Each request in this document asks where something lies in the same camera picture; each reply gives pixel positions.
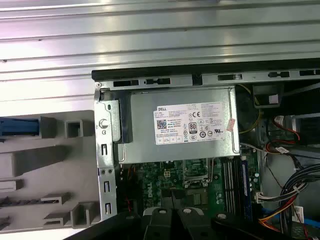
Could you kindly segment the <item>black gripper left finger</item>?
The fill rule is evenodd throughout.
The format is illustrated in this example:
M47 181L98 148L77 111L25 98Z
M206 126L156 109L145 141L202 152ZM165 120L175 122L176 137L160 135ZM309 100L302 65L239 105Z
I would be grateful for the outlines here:
M67 240L161 240L170 238L172 206L145 209L143 216L122 212L67 237Z

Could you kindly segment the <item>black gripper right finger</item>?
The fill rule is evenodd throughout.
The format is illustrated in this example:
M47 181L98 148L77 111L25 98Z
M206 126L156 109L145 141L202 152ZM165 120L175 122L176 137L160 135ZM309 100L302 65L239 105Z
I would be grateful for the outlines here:
M206 216L200 208L184 205L185 191L172 189L173 232L179 240L276 240L278 233L228 212Z

